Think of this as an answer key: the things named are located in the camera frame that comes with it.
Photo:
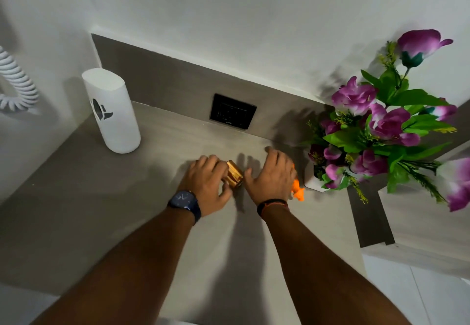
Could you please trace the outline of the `black wall socket plate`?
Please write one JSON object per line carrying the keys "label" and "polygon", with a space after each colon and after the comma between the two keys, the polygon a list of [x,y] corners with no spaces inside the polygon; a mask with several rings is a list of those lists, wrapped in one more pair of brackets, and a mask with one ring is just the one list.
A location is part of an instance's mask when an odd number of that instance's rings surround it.
{"label": "black wall socket plate", "polygon": [[242,130],[248,130],[257,107],[253,104],[215,94],[210,120]]}

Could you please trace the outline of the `dark blue wristwatch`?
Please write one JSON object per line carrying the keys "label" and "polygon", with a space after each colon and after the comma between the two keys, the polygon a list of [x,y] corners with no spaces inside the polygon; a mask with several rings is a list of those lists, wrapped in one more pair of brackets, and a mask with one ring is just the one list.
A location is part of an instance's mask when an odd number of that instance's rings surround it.
{"label": "dark blue wristwatch", "polygon": [[192,191],[177,191],[168,201],[167,207],[173,209],[184,209],[191,212],[195,219],[194,224],[196,224],[202,217],[197,197]]}

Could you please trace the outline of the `white flower pot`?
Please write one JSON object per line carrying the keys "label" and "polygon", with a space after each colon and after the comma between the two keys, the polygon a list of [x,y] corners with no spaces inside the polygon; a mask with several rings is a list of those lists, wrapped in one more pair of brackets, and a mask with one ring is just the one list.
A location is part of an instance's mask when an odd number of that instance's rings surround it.
{"label": "white flower pot", "polygon": [[304,169],[304,176],[303,176],[304,186],[308,189],[312,189],[312,190],[319,191],[322,193],[329,191],[328,188],[323,187],[323,185],[325,184],[325,181],[318,179],[315,176],[314,172],[315,172],[315,164],[314,162],[309,160]]}

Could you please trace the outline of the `small gold metal cylinder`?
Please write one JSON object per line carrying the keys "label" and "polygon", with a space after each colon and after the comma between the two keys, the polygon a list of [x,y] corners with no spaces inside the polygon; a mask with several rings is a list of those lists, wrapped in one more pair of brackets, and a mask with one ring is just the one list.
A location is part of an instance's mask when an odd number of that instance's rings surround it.
{"label": "small gold metal cylinder", "polygon": [[237,189],[244,181],[243,171],[232,160],[226,162],[228,166],[227,174],[223,177],[223,181],[227,183],[232,190]]}

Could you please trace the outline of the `white cylinder with black print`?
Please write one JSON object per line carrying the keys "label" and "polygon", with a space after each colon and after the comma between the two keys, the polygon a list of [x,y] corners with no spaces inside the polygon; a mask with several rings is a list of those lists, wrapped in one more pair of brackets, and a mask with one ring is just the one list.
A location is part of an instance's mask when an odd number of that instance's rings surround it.
{"label": "white cylinder with black print", "polygon": [[125,81],[103,68],[89,69],[82,78],[105,145],[117,154],[136,150],[141,134]]}

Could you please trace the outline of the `artificial purple flower bouquet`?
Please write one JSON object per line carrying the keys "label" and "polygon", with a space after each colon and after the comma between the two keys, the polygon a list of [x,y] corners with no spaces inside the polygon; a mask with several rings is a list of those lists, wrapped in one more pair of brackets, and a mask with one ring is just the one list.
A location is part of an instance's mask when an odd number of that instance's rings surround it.
{"label": "artificial purple flower bouquet", "polygon": [[386,189],[414,180],[451,212],[470,203],[470,156],[440,162],[431,157],[449,142],[428,147],[422,138],[432,132],[455,133],[450,119],[457,106],[422,89],[410,89],[408,74],[439,49],[452,44],[435,29],[411,30],[388,41],[378,55],[385,71],[375,77],[361,70],[332,94],[329,115],[309,120],[308,160],[324,188],[356,190],[368,203],[361,183],[380,174]]}

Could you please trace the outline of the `black and orange wristband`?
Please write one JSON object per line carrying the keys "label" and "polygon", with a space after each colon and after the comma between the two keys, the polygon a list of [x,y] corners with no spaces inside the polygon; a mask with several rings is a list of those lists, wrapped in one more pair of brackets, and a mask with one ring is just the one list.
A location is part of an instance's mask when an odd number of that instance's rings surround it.
{"label": "black and orange wristband", "polygon": [[289,210],[289,205],[286,200],[279,199],[279,198],[272,198],[272,199],[265,200],[257,205],[258,215],[261,218],[263,218],[264,211],[266,211],[269,207],[273,205],[279,205],[279,206],[282,206],[284,209]]}

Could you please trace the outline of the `person's left hand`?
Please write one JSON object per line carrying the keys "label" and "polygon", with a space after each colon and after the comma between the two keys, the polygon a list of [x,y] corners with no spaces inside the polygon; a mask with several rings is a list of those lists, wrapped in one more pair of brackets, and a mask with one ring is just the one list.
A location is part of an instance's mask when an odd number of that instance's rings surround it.
{"label": "person's left hand", "polygon": [[188,190],[196,195],[202,217],[213,214],[225,206],[219,205],[219,195],[227,170],[226,162],[218,156],[201,156],[191,163],[177,191]]}

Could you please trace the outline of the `person's right forearm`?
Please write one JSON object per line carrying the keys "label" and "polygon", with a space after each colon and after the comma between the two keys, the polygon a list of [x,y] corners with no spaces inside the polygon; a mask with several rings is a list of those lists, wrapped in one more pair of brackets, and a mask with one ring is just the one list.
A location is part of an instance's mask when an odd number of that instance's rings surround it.
{"label": "person's right forearm", "polygon": [[290,210],[273,205],[262,219],[302,325],[411,325],[384,294]]}

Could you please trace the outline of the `person's right hand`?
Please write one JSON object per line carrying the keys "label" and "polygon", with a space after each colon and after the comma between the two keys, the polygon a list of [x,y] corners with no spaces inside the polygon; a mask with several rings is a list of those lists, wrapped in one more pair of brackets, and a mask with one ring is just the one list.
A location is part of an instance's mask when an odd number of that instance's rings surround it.
{"label": "person's right hand", "polygon": [[272,199],[279,198],[286,201],[290,198],[291,187],[291,166],[294,164],[288,157],[288,172],[276,172],[275,163],[277,161],[277,152],[272,147],[267,148],[267,157],[264,165],[256,177],[256,193],[248,193],[255,205]]}

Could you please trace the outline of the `person's left forearm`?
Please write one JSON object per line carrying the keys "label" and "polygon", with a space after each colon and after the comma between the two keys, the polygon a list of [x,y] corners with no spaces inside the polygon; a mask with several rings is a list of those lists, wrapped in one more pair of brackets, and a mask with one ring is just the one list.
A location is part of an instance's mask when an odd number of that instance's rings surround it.
{"label": "person's left forearm", "polygon": [[32,325],[154,325],[194,215],[166,208],[114,247]]}

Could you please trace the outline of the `grey wooden side shelf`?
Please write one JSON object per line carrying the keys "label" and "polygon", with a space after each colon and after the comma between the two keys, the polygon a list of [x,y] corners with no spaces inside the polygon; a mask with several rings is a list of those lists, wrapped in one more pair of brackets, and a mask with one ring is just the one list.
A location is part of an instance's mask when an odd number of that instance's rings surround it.
{"label": "grey wooden side shelf", "polygon": [[363,254],[470,281],[470,203],[451,212],[415,181],[386,191],[386,176],[361,186],[363,204],[348,188]]}

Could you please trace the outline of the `small orange plastic object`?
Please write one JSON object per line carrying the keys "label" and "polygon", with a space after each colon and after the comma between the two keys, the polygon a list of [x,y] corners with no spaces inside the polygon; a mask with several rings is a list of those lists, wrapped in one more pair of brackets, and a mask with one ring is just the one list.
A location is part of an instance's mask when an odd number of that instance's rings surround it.
{"label": "small orange plastic object", "polygon": [[291,172],[293,173],[294,176],[291,175],[291,187],[290,187],[290,197],[293,199],[296,199],[300,202],[304,202],[305,200],[305,189],[301,187],[300,182],[297,178],[297,171],[295,168],[295,165],[293,164],[291,166]]}

